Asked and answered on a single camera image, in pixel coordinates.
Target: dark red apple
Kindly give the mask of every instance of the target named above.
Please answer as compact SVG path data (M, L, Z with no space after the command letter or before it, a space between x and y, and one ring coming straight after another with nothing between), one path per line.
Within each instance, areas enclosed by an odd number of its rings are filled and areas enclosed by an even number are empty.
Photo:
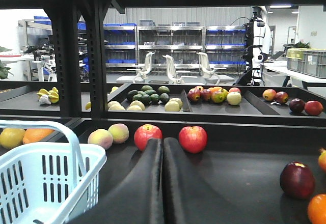
M289 95L286 92L278 92L275 94L274 100L280 104L285 104L289 100Z
M198 102L198 100L200 99L200 90L198 90L198 89L190 89L188 94L187 94L187 98L191 102Z
M204 89L200 92L200 97L205 102L209 102L212 99L212 92L209 89Z
M305 200L315 190L315 177L307 165L294 161L284 167L280 185L286 195Z
M318 116L323 111L323 106L320 102L315 100L310 100L306 102L305 112L310 116Z
M229 90L229 93L231 93L231 92L241 93L241 90L239 88L233 87L233 88L230 88L230 90Z
M289 108L295 113L301 113L305 108L305 102L299 98L293 98L289 103Z

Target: peach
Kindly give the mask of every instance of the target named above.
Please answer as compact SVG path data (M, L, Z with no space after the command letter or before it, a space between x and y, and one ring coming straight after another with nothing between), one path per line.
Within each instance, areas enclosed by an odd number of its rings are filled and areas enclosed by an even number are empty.
M129 129L125 124L113 124L108 128L108 132L112 134L114 144L122 144L129 138Z
M111 147L113 143L113 137L108 130L97 129L93 131L88 137L89 144L96 144L102 146L105 150Z

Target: lemon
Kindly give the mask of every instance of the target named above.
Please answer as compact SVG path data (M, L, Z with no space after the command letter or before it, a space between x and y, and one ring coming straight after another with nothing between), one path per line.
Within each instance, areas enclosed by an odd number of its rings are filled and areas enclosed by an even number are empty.
M91 108L91 102L88 102L86 105L85 105L85 109L88 110Z
M0 145L6 149L13 149L22 145L25 130L17 128L5 128L0 134Z

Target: avocado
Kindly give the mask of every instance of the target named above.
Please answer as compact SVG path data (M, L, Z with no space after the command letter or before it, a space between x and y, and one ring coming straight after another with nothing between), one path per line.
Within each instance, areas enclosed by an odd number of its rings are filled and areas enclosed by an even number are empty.
M143 91L138 91L138 94L145 95L146 93Z
M170 100L170 97L167 93L162 93L160 96L159 96L160 100L162 101L163 104L166 104L169 100Z
M143 95L141 102L144 105L148 105L151 102L151 97L148 94Z
M134 95L134 96L132 97L132 100L133 100L133 101L138 100L138 101L143 102L142 99L143 99L143 95L141 95L141 94L136 94L136 95Z
M159 95L158 94L154 93L150 97L151 97L151 101L152 101L153 104L157 104L159 102Z
M160 86L158 89L157 89L157 93L158 94L162 94L162 93L167 93L169 94L170 93L170 89L166 86Z
M138 91L137 91L137 90L132 90L132 91L128 92L128 93L127 93L127 100L128 100L129 102L132 102L132 97L133 97L134 95L136 95L136 94L138 94Z
M147 91L147 90L150 90L150 89L153 89L151 86L149 86L149 85L144 85L144 86L142 86L142 88L141 88L141 91Z
M145 93L148 94L149 96L151 96L152 94L157 93L157 92L153 89L150 89L150 90L146 90Z

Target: white chair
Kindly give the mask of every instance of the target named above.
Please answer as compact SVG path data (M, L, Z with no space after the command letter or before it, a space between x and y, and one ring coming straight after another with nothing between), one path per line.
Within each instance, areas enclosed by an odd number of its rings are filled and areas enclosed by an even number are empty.
M214 83L218 85L219 83L234 82L235 80L227 75L219 75L216 70L226 69L226 68L214 68L211 69L209 66L208 55L204 52L198 52L199 56L199 70L202 72L203 78L206 83Z
M154 52L149 52L146 54L144 66L142 69L136 68L136 69L127 69L127 70L134 70L136 71L136 75L125 75L120 76L116 82L117 83L144 83L145 80L148 79L147 74L151 72L152 70L152 56L155 54Z
M170 55L163 55L163 57L167 61L167 76L169 80L173 84L181 84L181 85L205 85L203 83L199 82L187 82L185 83L183 78L188 77L188 78L197 78L197 76L189 76L189 75L178 75L174 66L174 59ZM188 73L190 71L188 70L178 70L178 73Z

